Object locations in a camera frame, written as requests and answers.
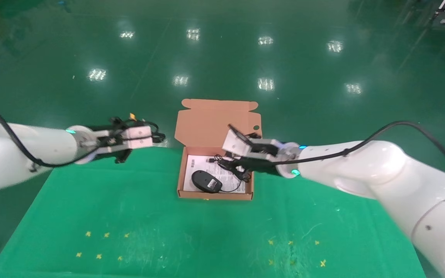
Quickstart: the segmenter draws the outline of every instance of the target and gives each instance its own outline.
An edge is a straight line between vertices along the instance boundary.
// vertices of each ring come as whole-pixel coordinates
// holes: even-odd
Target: green floor
[[[179,148],[173,134],[182,99],[252,100],[265,136],[283,141],[352,141],[406,119],[445,145],[445,26],[438,23],[445,14],[427,20],[437,6],[0,0],[0,113],[11,122],[66,128],[134,112],[159,124],[165,146]],[[198,40],[187,37],[194,29]],[[120,37],[130,31],[131,39]],[[259,44],[265,36],[273,44]],[[335,41],[338,53],[329,51],[330,42],[339,49]],[[90,81],[94,68],[107,71],[104,80]],[[176,76],[187,77],[186,86]],[[263,90],[271,79],[273,90]],[[384,138],[445,171],[440,153],[414,131],[400,127]],[[0,191],[0,250],[45,180]]]

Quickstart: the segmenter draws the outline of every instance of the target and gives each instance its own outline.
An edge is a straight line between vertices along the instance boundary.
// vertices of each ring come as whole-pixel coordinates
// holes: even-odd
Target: instruction manual
[[[217,162],[209,162],[210,158],[214,158],[214,156],[205,156],[205,155],[189,155],[187,161],[187,171],[185,172],[185,181],[183,184],[184,191],[196,191],[202,192],[200,189],[196,188],[193,185],[191,180],[191,175],[193,172],[202,170],[205,171],[212,176],[215,176],[222,183],[221,190],[231,191],[238,187],[240,184],[240,180],[233,175],[232,172],[222,169]],[[242,167],[237,167],[238,171],[243,171]],[[247,183],[242,181],[240,187],[231,192],[231,193],[245,193],[247,188]]]

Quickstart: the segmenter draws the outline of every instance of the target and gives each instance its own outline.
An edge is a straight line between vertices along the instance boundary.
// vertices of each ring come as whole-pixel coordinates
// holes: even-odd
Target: black cable
[[[312,162],[312,161],[317,161],[317,160],[330,159],[330,158],[339,157],[339,156],[347,156],[348,154],[354,152],[355,150],[358,150],[361,147],[365,146],[366,144],[371,142],[373,139],[378,137],[380,134],[382,134],[386,130],[388,130],[388,129],[396,126],[396,125],[408,125],[410,127],[413,127],[415,129],[417,129],[425,137],[427,137],[439,149],[439,151],[445,156],[445,147],[442,146],[442,144],[439,141],[437,141],[437,139],[435,139],[435,137],[432,134],[430,134],[428,131],[424,130],[419,125],[417,125],[417,124],[415,124],[413,122],[410,122],[410,121],[396,121],[396,122],[392,122],[392,123],[390,123],[388,125],[383,126],[382,128],[380,128],[379,130],[374,132],[371,136],[369,136],[367,139],[365,139],[364,141],[360,142],[356,146],[353,146],[352,148],[344,149],[343,151],[340,151],[338,153],[332,153],[332,154],[316,156],[316,157],[309,157],[309,158],[304,158],[304,159],[299,159],[299,160],[265,162],[265,165],[267,165],[267,166],[275,166],[275,165],[281,165],[281,164],[295,164],[295,163]],[[232,130],[233,130],[233,132],[239,133],[239,134],[242,135],[242,133],[240,131],[236,130],[235,128],[232,128]]]
[[[231,190],[231,191],[225,191],[225,190],[219,190],[219,191],[222,191],[222,192],[225,192],[225,193],[230,193],[230,192],[237,191],[238,188],[240,188],[240,185],[241,185],[241,182],[242,182],[242,181],[243,181],[243,180],[240,180],[240,182],[238,183],[238,186],[237,186],[235,189]]]
[[[85,153],[77,158],[75,158],[72,161],[69,162],[65,162],[65,163],[60,163],[60,164],[52,164],[52,163],[46,163],[43,162],[42,160],[40,160],[39,158],[36,158],[35,156],[33,156],[29,150],[23,145],[22,141],[20,141],[20,139],[18,138],[18,136],[15,134],[15,132],[11,129],[11,127],[8,125],[7,121],[0,115],[0,125],[2,125],[3,129],[5,129],[5,131],[7,132],[7,134],[9,135],[10,139],[14,142],[14,144],[17,146],[17,148],[23,153],[23,155],[25,155],[30,161],[34,162],[37,165],[43,166],[43,167],[50,167],[50,168],[58,168],[58,167],[63,167],[63,166],[67,166],[70,164],[73,164],[89,155],[91,155],[92,153],[94,153],[95,151],[97,151],[100,147],[102,147],[103,145],[106,145],[107,142],[114,138],[115,136],[117,136],[118,134],[122,133],[125,131],[125,129],[122,128],[122,126],[125,123],[131,122],[134,120],[127,120],[127,121],[123,121],[122,123],[120,123],[118,126],[114,127],[112,132],[110,132],[109,136],[104,138],[103,140],[101,140],[99,142],[99,144],[92,150],[90,150],[88,153]]]
[[[226,171],[230,171],[233,173],[236,178],[238,178],[240,181],[249,182],[250,181],[250,171],[248,169],[245,169],[243,166],[238,165],[238,160],[226,160],[219,154],[216,154],[214,156],[215,162],[221,167],[222,169]],[[243,168],[243,171],[240,171],[237,169],[237,167],[240,166]]]

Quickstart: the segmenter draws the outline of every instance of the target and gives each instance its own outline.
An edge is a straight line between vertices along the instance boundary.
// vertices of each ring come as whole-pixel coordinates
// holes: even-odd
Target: white robotic arm
[[[85,164],[104,157],[116,157],[116,163],[125,162],[131,150],[153,145],[164,134],[150,122],[111,118],[111,125],[86,127],[73,125],[65,130],[32,127],[0,122],[0,188],[26,181],[54,167],[72,163]],[[13,132],[17,141],[11,137]]]
[[[255,151],[247,140],[253,146],[267,146],[275,153],[263,152],[261,148]],[[247,140],[243,141],[230,130],[223,149],[241,157],[278,163],[333,155],[361,143],[305,147],[274,139]],[[277,164],[275,168],[285,178],[301,175],[349,194],[378,200],[404,234],[445,277],[444,172],[409,157],[387,141],[370,141],[346,156]]]

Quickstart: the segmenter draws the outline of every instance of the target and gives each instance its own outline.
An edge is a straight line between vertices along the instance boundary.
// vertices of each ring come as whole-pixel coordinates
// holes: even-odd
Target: mouse cable
[[[237,186],[235,189],[233,189],[233,190],[230,190],[230,191],[219,190],[219,191],[224,192],[224,193],[231,193],[231,192],[237,191],[238,188],[240,188],[240,185],[241,185],[241,182],[242,182],[242,181],[243,181],[243,180],[240,180],[240,182],[238,183],[238,186]]]
[[[434,144],[439,149],[439,151],[445,156],[445,147],[439,141],[437,141],[437,139],[435,139],[435,137],[432,134],[430,134],[428,131],[424,130],[422,127],[420,127],[416,123],[413,123],[413,122],[410,122],[410,121],[395,121],[395,122],[392,122],[390,124],[387,124],[387,125],[383,126],[382,128],[380,128],[379,130],[374,132],[367,139],[365,139],[364,141],[360,142],[356,146],[344,149],[343,151],[340,151],[338,153],[332,153],[332,154],[316,156],[316,157],[309,157],[309,158],[298,159],[298,160],[266,162],[266,163],[263,163],[263,165],[265,165],[265,166],[275,166],[275,165],[281,165],[281,164],[295,164],[295,163],[304,163],[304,162],[312,162],[312,161],[317,161],[317,160],[330,159],[330,158],[339,157],[339,156],[347,156],[348,154],[354,152],[355,150],[358,150],[361,147],[365,146],[366,144],[371,142],[373,139],[378,137],[380,134],[382,134],[386,130],[388,130],[388,129],[396,126],[396,125],[408,125],[410,127],[415,128],[420,133],[422,133],[425,137],[427,137],[432,142],[432,144]],[[243,134],[240,131],[236,130],[235,133],[237,133],[237,132],[240,134],[240,135],[237,134],[237,136],[239,138],[241,138],[241,135],[243,135]]]
[[[11,129],[11,127],[8,125],[8,122],[0,115],[0,125],[2,125],[3,129],[5,129],[5,131],[9,135],[10,139],[17,146],[17,148],[23,153],[23,155],[25,155],[31,162],[34,162],[37,165],[40,165],[40,166],[43,166],[43,167],[49,167],[49,168],[58,168],[58,167],[67,166],[67,165],[73,164],[73,163],[75,163],[75,162],[77,162],[79,160],[82,160],[83,158],[91,155],[92,153],[97,151],[101,146],[104,146],[105,144],[107,144],[107,142],[111,138],[114,138],[118,134],[121,134],[125,130],[129,129],[130,127],[127,127],[126,129],[122,129],[122,126],[125,123],[132,122],[132,121],[134,121],[134,120],[129,119],[129,120],[123,121],[122,123],[120,123],[120,125],[117,125],[116,127],[114,127],[112,132],[110,132],[109,136],[105,137],[103,140],[99,141],[99,144],[94,149],[90,150],[88,153],[85,153],[85,154],[83,154],[83,155],[81,155],[81,156],[79,156],[79,157],[77,157],[77,158],[75,158],[75,159],[73,159],[72,161],[69,161],[69,162],[60,163],[60,164],[52,164],[52,163],[43,162],[39,158],[36,158],[35,156],[33,156],[29,152],[29,150],[23,145],[22,141],[18,138],[18,136]],[[147,136],[147,137],[140,137],[140,138],[136,138],[136,139],[146,139],[146,138],[149,138],[149,137],[153,137],[153,135],[152,136]]]

